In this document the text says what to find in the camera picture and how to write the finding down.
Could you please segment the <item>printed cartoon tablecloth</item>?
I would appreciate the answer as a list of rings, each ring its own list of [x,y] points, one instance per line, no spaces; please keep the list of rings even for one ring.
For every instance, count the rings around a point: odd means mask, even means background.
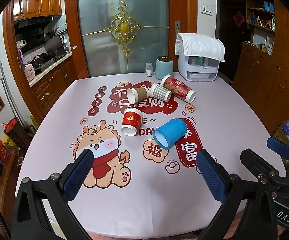
[[[205,149],[229,173],[245,180],[253,175],[240,162],[251,149],[286,171],[268,149],[269,133],[248,104],[225,81],[191,82],[191,104],[171,97],[136,104],[143,119],[135,136],[121,132],[130,104],[127,89],[150,87],[145,74],[92,77],[74,81],[40,125],[27,151],[20,178],[43,180],[64,168],[89,147],[98,167],[89,173],[69,203],[88,232],[121,238],[155,238],[204,228],[219,209],[196,168]],[[172,119],[187,125],[171,148],[161,148],[153,131]]]

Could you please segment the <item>wooden wall cabinet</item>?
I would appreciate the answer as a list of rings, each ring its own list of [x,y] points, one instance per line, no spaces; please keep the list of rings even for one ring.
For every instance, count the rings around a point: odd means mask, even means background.
[[[251,36],[233,88],[274,134],[289,120],[289,11],[280,0],[246,0],[245,20]]]

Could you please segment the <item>small white pill bottle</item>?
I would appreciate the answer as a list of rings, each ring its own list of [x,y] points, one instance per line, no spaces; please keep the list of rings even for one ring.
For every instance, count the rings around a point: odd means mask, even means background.
[[[145,64],[145,74],[147,77],[151,77],[153,76],[154,72],[153,72],[153,64],[151,62],[147,62]]]

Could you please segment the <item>light blue canister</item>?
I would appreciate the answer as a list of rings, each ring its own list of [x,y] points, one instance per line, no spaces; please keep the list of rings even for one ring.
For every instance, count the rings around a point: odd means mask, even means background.
[[[173,75],[173,60],[168,56],[159,56],[156,60],[155,77],[162,80],[167,74]]]

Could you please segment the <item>brown kraft paper cup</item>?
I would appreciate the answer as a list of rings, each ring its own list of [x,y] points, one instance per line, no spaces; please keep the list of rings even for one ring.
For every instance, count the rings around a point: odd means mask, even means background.
[[[149,97],[149,89],[147,87],[129,88],[127,89],[127,99],[134,105]]]

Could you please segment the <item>red tin can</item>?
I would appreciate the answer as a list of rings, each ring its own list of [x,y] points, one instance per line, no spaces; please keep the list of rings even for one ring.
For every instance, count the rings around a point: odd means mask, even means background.
[[[5,147],[3,142],[0,140],[0,162],[2,164],[8,164],[11,154],[8,149]]]

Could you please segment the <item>frosted glass door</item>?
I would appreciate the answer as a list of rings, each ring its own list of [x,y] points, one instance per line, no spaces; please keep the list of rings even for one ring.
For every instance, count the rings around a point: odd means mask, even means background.
[[[168,54],[169,0],[77,0],[89,76],[140,73]]]

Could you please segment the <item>white appliance with cloth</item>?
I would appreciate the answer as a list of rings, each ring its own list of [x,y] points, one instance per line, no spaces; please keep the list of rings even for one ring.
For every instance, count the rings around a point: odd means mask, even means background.
[[[225,61],[225,47],[219,39],[195,33],[177,35],[175,54],[179,73],[192,82],[214,81],[219,64]]]

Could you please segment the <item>grey checkered paper cup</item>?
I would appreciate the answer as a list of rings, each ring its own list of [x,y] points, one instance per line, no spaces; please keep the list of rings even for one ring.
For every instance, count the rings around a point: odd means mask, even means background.
[[[172,92],[158,83],[154,83],[149,90],[149,97],[168,102]]]

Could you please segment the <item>red paper cup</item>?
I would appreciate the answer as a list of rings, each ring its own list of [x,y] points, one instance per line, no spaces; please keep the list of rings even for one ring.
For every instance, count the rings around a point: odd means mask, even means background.
[[[123,121],[121,126],[121,132],[126,136],[135,136],[140,127],[143,114],[136,108],[125,109],[123,113]]]

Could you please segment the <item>blue plastic cup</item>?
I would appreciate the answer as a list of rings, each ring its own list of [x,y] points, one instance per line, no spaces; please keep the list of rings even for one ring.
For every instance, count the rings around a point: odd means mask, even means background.
[[[172,119],[153,131],[153,138],[163,149],[168,150],[186,133],[187,125],[181,119]]]

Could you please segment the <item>red floral tall cup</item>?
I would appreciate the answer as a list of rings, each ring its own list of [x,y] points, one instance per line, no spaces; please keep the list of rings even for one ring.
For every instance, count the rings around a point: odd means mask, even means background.
[[[160,85],[170,90],[175,97],[187,103],[192,103],[195,100],[196,92],[169,74],[162,78]]]

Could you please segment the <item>dark wicker basket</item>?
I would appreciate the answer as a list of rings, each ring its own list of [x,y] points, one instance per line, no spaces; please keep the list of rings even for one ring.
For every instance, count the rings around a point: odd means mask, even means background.
[[[19,119],[14,117],[7,124],[1,124],[4,127],[4,133],[24,152],[26,153],[31,144],[32,138],[26,133]]]

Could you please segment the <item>pink kitchen appliance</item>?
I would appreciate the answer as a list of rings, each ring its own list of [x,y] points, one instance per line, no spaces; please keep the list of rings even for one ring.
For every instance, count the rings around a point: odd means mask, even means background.
[[[31,63],[27,64],[24,68],[24,73],[28,82],[31,82],[35,77],[35,70]]]

